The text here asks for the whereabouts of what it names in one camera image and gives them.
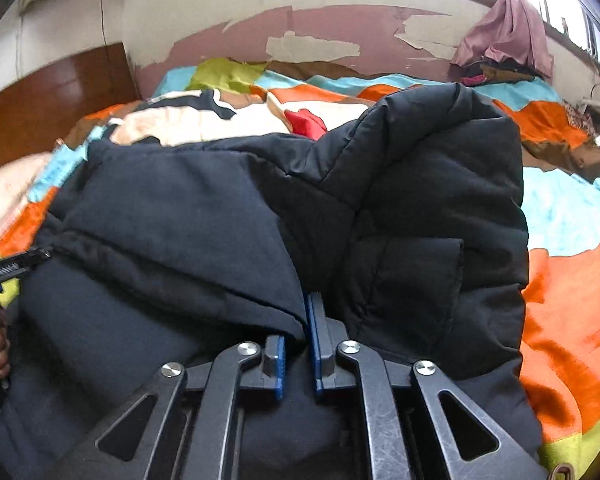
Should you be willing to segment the pale pink floral pillow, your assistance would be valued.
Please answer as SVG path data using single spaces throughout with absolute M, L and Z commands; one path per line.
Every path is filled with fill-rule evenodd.
M 38 153 L 0 167 L 0 238 L 27 206 L 31 185 L 51 159 L 51 152 Z

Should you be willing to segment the right pink curtain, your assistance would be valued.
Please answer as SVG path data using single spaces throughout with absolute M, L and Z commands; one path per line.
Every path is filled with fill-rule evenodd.
M 460 40 L 451 63 L 466 67 L 481 60 L 514 61 L 544 79 L 553 78 L 554 58 L 548 50 L 544 22 L 528 0 L 496 0 Z

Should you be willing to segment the colourful striped bed cover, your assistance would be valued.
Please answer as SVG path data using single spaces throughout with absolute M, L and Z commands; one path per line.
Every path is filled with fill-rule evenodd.
M 315 141 L 390 94 L 432 86 L 440 84 L 402 75 L 291 77 L 254 65 L 242 68 L 225 58 L 176 68 L 163 77 L 160 92 L 257 93 L 299 113 L 300 129 L 286 133 L 260 108 L 215 105 L 208 122 L 180 120 L 129 141 L 104 134 L 85 149 L 62 186 L 99 140 L 173 148 L 280 133 Z M 545 466 L 568 463 L 581 478 L 600 477 L 600 144 L 571 125 L 557 93 L 542 81 L 470 90 L 505 113 L 520 134 L 529 276 L 521 293 L 519 379 L 541 427 L 535 456 Z

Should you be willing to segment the brown wooden headboard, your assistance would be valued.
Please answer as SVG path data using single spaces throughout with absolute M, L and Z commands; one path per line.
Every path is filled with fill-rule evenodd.
M 82 117 L 136 99 L 121 42 L 45 66 L 0 92 L 0 167 L 50 150 Z

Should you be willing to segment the dark navy padded jacket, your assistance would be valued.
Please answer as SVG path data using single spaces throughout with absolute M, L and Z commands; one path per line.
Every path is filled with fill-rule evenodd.
M 250 415 L 245 479 L 349 479 L 350 415 L 313 399 L 304 298 L 400 363 L 428 359 L 530 455 L 517 125 L 475 91 L 386 96 L 321 139 L 94 142 L 35 235 L 0 414 L 0 478 L 39 479 L 159 367 L 284 336 L 284 400 Z

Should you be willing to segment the dark clothes pile by curtain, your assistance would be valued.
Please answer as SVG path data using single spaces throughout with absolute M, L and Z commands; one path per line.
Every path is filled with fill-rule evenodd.
M 514 84 L 515 82 L 532 81 L 538 76 L 533 68 L 521 65 L 511 58 L 503 62 L 483 58 L 463 67 L 453 65 L 451 74 L 455 81 L 461 82 L 467 87 L 499 84 L 500 82 Z

